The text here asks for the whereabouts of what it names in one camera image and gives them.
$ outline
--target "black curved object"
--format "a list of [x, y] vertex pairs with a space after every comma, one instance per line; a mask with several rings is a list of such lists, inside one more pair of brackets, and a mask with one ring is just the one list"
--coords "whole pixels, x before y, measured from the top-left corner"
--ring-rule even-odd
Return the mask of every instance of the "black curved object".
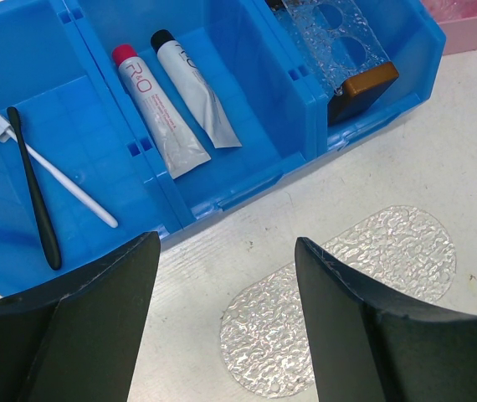
[[0, 300], [0, 401], [127, 400], [160, 255], [157, 233]]
[[321, 402], [477, 401], [477, 317], [429, 305], [298, 239]]
[[24, 174], [27, 178], [28, 191], [30, 192], [34, 218], [38, 225], [39, 240], [44, 249], [45, 260], [47, 260], [53, 270], [57, 271], [62, 267], [62, 255], [60, 254], [60, 247], [58, 246], [58, 239], [54, 232], [53, 223], [49, 217], [49, 211], [45, 205], [44, 196], [41, 194], [38, 179], [32, 169], [27, 144], [23, 139], [21, 116], [19, 115], [19, 111], [13, 106], [8, 107], [7, 114], [15, 137], [18, 139], [18, 147], [21, 152], [21, 158], [23, 159]]

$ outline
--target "white floor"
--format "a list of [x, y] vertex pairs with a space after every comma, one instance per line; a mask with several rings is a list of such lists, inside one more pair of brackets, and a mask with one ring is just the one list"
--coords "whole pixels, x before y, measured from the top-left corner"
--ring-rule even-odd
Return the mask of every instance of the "white floor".
[[[223, 364], [223, 311], [292, 261], [297, 237], [323, 244], [390, 205], [418, 207], [443, 224], [458, 266], [439, 305], [477, 314], [477, 51], [444, 58], [432, 100], [370, 141], [164, 244], [130, 401], [265, 400]], [[309, 389], [281, 400], [317, 398]]]

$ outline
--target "black tube cap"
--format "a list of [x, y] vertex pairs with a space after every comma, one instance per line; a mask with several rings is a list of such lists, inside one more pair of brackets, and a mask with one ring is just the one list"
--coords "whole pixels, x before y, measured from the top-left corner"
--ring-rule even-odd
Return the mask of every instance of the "black tube cap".
[[151, 36], [151, 46], [156, 53], [162, 45], [167, 42], [170, 42], [171, 40], [175, 40], [175, 38], [173, 38], [173, 35], [169, 31], [161, 29], [160, 31], [155, 32], [153, 36]]

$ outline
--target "oval textured mat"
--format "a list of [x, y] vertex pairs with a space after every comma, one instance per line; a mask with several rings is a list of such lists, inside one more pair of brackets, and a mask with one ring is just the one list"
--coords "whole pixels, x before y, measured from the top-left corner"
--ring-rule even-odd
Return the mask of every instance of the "oval textured mat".
[[[447, 230], [414, 207], [384, 209], [323, 247], [377, 281], [429, 303], [447, 292], [456, 272]], [[232, 300], [220, 340], [229, 372], [257, 395], [288, 397], [315, 382], [294, 263]]]

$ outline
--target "white toothbrush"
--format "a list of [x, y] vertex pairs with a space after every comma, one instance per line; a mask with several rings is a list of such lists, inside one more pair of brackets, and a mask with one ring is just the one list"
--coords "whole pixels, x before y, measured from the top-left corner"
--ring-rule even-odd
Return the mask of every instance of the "white toothbrush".
[[[15, 137], [15, 132], [13, 132], [10, 122], [0, 114], [0, 142], [6, 142], [12, 138], [15, 142], [17, 139]], [[68, 178], [65, 174], [60, 172], [51, 162], [39, 155], [27, 144], [28, 153], [36, 160], [38, 163], [43, 166], [49, 173], [53, 175], [56, 180], [59, 181], [70, 193], [72, 193], [82, 204], [88, 207], [91, 211], [94, 212], [99, 218], [105, 221], [110, 227], [117, 228], [118, 221], [114, 219], [103, 207], [101, 207], [93, 198], [91, 198], [87, 193], [77, 186], [73, 181]]]

